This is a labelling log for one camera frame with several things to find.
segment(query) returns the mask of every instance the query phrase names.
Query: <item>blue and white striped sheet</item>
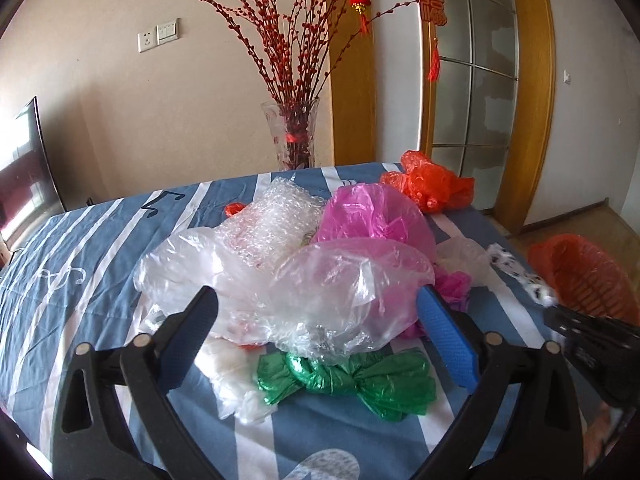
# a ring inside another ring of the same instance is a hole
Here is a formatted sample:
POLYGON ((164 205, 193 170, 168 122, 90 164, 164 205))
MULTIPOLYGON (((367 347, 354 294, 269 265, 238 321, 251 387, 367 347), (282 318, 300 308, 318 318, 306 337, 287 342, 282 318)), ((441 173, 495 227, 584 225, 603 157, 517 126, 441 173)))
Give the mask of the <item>blue and white striped sheet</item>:
MULTIPOLYGON (((172 232, 218 225, 226 204, 250 202, 276 176, 293 178, 312 194, 329 198, 340 186, 377 182, 384 171, 395 169, 395 164, 372 163, 260 174, 194 184, 168 194, 160 190, 50 219, 0 282, 0 402, 48 455, 54 406, 71 349, 84 341, 97 349, 122 346, 146 314, 148 305, 132 283, 142 256, 172 232), (142 208, 150 202, 152 206, 142 208)), ((510 247, 471 208, 428 221, 439 242, 464 235, 483 247, 494 242, 510 247)), ((489 287, 472 290, 470 314, 481 330, 501 332, 514 344, 539 347, 550 336, 541 308, 515 280, 497 272, 492 272, 489 287)), ((356 397, 306 393, 286 399, 259 426, 219 420, 209 381, 196 367, 169 398, 228 480, 328 478, 318 475, 315 463, 332 464, 336 480, 404 480, 434 449, 466 398, 428 340, 396 340, 385 351, 410 347, 423 350, 432 363, 438 399, 426 416, 409 416, 397 424, 379 420, 356 397)), ((578 374, 574 377, 582 411, 592 420, 599 399, 578 374)), ((478 461, 492 456, 516 395, 513 386, 478 461)), ((160 465, 128 391, 121 388, 118 396, 143 457, 160 465)))

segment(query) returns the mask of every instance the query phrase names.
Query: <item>television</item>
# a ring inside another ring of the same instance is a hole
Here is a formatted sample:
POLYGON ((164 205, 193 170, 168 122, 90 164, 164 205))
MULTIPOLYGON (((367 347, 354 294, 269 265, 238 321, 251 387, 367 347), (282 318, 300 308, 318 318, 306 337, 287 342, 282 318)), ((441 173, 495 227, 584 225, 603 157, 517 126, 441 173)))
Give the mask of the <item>television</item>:
POLYGON ((44 221, 64 211, 34 97, 0 130, 0 237, 16 250, 44 221))

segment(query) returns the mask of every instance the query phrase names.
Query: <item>orange plastic basket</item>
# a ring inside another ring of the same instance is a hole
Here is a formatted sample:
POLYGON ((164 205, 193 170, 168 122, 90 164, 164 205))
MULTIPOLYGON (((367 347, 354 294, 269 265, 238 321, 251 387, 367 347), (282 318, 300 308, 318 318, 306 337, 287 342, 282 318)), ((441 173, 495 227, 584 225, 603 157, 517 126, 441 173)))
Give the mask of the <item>orange plastic basket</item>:
POLYGON ((638 300, 625 271, 585 238, 558 235, 533 245, 529 264, 556 290, 564 306, 640 325, 638 300))

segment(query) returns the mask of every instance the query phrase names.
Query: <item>floor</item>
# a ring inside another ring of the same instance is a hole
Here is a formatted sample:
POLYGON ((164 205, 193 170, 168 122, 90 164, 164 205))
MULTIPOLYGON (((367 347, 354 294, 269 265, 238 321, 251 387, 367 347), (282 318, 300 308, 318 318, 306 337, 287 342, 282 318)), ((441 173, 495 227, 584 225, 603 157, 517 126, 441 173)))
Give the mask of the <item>floor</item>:
POLYGON ((533 244, 543 242, 554 235, 581 235, 601 247, 625 269, 636 290, 636 296, 640 298, 640 237, 608 206, 601 206, 514 237, 501 225, 498 224, 497 227, 506 233, 510 242, 523 256, 527 255, 529 247, 533 244))

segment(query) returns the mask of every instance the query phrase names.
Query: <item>plastic bag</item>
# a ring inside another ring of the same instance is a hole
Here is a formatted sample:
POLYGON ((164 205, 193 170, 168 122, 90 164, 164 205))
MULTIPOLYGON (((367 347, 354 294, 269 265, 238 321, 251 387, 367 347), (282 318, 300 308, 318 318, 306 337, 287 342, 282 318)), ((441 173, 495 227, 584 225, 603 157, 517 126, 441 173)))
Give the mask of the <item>plastic bag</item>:
POLYGON ((314 241, 384 238, 436 259, 436 242, 424 216, 409 198, 391 186, 356 184, 338 188, 329 200, 314 241))
POLYGON ((416 320, 420 287, 433 284, 420 251, 393 240, 342 238, 300 249, 270 285, 270 341, 327 363, 386 345, 416 320))
POLYGON ((134 285, 166 315, 182 312, 203 285, 216 289, 216 333, 238 344, 261 344, 263 333, 243 324, 264 306, 274 269, 318 228, 324 200, 289 180, 276 178, 262 197, 215 228, 174 233, 144 256, 134 285))
POLYGON ((486 285, 491 271, 490 258, 478 242, 457 236, 439 243, 437 264, 452 273, 457 270, 473 278, 471 286, 486 285))
POLYGON ((271 273, 247 265, 210 228, 172 235, 136 275, 138 290, 166 315, 183 311, 209 285, 219 302, 215 335, 334 362, 382 348, 411 326, 416 293, 433 282, 429 259, 392 240, 320 242, 271 273))
POLYGON ((460 178, 421 152, 404 152, 400 162, 405 173, 383 173, 380 182, 407 195, 423 213, 460 209, 473 202, 474 178, 460 178))
POLYGON ((325 201, 275 178, 264 194, 218 227, 225 247, 247 265, 274 270, 316 232, 325 201))
POLYGON ((259 424, 276 411, 276 406, 264 401, 254 381, 257 359, 253 357, 251 352, 210 335, 196 355, 195 365, 216 394, 220 419, 235 415, 242 424, 259 424))
POLYGON ((425 415, 436 399, 429 362, 415 348, 389 356, 355 354, 337 366, 271 353, 260 357, 257 380, 268 404, 277 404, 302 388, 332 396, 357 394, 372 412, 391 422, 409 413, 425 415))
MULTIPOLYGON (((469 300, 469 291, 473 278, 464 272, 456 271, 449 274, 442 267, 436 265, 433 267, 435 271, 436 282, 433 285, 442 299, 453 309, 459 312, 466 312, 469 300)), ((401 333, 401 337, 405 339, 414 339, 428 335, 422 323, 418 320, 408 329, 401 333)))
POLYGON ((491 244, 486 251, 491 258, 493 266, 520 283, 529 297, 537 304, 542 306, 558 304, 556 292, 540 276, 527 272, 516 260, 516 257, 500 244, 491 244))

